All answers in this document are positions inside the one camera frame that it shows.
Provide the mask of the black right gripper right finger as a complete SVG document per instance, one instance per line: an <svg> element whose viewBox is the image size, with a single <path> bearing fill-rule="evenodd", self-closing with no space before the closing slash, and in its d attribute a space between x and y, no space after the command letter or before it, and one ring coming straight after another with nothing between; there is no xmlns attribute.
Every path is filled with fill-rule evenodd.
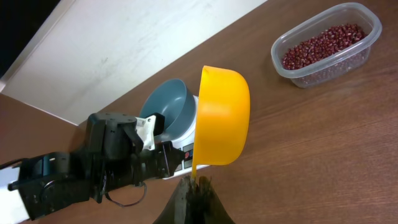
<svg viewBox="0 0 398 224"><path fill-rule="evenodd" d="M205 176L199 178L195 189L195 223L234 224L221 200Z"/></svg>

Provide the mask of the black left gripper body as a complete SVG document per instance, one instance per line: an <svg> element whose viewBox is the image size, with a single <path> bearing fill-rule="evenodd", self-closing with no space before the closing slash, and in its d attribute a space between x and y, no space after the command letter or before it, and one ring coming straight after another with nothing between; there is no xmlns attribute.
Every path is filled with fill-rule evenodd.
<svg viewBox="0 0 398 224"><path fill-rule="evenodd" d="M141 186L148 179L163 179L174 176L184 157L185 153L174 148L171 141L156 144L154 150L143 149L139 154L132 154L133 184Z"/></svg>

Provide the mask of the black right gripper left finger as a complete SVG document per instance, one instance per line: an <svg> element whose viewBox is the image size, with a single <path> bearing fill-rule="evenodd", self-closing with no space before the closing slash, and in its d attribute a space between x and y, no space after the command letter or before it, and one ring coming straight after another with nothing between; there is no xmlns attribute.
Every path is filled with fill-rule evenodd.
<svg viewBox="0 0 398 224"><path fill-rule="evenodd" d="M165 208L154 224L184 224L187 217L188 193L192 189L190 176L181 178Z"/></svg>

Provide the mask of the yellow plastic measuring scoop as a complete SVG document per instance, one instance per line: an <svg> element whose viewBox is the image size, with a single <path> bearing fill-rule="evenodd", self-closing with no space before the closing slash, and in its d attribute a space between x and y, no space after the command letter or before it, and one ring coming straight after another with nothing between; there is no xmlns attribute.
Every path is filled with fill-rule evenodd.
<svg viewBox="0 0 398 224"><path fill-rule="evenodd" d="M201 73L193 148L192 178L198 165L225 166L242 153L248 135L251 99L244 77L204 66Z"/></svg>

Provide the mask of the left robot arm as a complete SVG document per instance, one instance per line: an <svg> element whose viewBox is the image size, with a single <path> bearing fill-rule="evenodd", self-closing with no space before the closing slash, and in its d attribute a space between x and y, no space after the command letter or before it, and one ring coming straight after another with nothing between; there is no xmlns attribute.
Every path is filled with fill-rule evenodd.
<svg viewBox="0 0 398 224"><path fill-rule="evenodd" d="M165 118L93 113L85 142L72 152L51 152L1 165L1 187L16 200L3 199L13 223L36 220L89 199L101 203L109 193L147 179L174 175L184 153L171 141L155 142Z"/></svg>

